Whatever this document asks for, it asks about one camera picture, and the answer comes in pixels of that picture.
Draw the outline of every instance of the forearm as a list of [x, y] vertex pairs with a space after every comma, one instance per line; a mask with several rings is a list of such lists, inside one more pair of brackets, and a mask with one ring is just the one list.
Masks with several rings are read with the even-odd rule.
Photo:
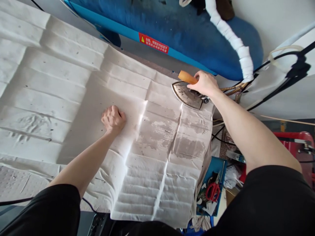
[[74, 158], [48, 186], [72, 184], [78, 188], [82, 198], [117, 135], [114, 131], [106, 132], [99, 140]]
[[210, 98], [244, 155], [247, 172], [264, 165], [287, 166], [301, 172], [298, 161], [261, 121], [220, 91]]

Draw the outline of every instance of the white plastic bag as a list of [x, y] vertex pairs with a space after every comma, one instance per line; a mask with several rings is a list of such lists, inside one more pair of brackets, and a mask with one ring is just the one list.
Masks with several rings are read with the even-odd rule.
[[235, 166], [230, 166], [226, 168], [225, 178], [224, 178], [224, 187], [232, 189], [236, 186], [236, 183], [239, 182], [241, 174], [237, 171]]

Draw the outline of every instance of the white foam padding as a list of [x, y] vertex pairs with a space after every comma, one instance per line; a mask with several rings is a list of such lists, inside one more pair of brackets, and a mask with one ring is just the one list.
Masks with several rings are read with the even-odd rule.
[[127, 123], [84, 197], [115, 220], [187, 226], [211, 102], [183, 106], [174, 79], [12, 0], [0, 0], [0, 61], [0, 201], [42, 190], [104, 134], [101, 114], [115, 104]]
[[230, 42], [232, 48], [237, 52], [239, 56], [241, 69], [243, 72], [242, 82], [246, 83], [252, 81], [254, 79], [254, 65], [249, 54], [249, 48], [244, 46], [242, 40], [236, 36], [231, 27], [224, 20], [221, 19], [217, 11], [216, 0], [205, 0], [205, 3], [206, 10], [211, 17], [210, 21], [216, 26], [218, 31], [226, 38], [226, 40]]

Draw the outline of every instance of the right hand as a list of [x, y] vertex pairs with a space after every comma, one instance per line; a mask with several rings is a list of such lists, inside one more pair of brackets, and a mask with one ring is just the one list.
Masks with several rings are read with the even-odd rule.
[[199, 93], [211, 97], [214, 93], [221, 91], [219, 89], [217, 81], [213, 78], [212, 75], [207, 74], [203, 71], [198, 71], [195, 74], [195, 78], [199, 76], [199, 80], [196, 84], [187, 85], [189, 89], [196, 90]]
[[101, 121], [106, 132], [114, 132], [118, 135], [126, 124], [126, 115], [119, 111], [117, 106], [110, 106], [103, 112]]

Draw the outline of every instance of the blue box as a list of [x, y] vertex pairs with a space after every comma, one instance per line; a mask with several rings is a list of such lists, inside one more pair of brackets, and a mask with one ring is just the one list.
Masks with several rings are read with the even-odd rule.
[[[220, 206], [220, 199], [221, 199], [221, 194], [222, 194], [222, 189], [223, 189], [223, 184], [224, 184], [226, 167], [227, 167], [227, 160], [213, 156], [211, 158], [211, 162], [210, 162], [209, 168], [207, 170], [207, 173], [206, 173], [206, 175], [205, 175], [205, 177], [203, 179], [203, 183], [207, 184], [209, 178], [212, 176], [212, 172], [219, 173], [220, 176], [222, 174], [222, 178], [220, 179], [220, 194], [219, 194], [219, 198], [218, 198], [218, 204], [217, 204], [216, 209], [215, 209], [215, 211], [214, 211], [212, 216], [217, 216], [217, 214], [218, 214], [218, 209], [219, 209], [219, 206]], [[207, 215], [207, 216], [209, 216], [209, 214], [207, 212], [204, 212], [204, 214], [201, 214], [198, 211], [197, 211], [197, 215]]]

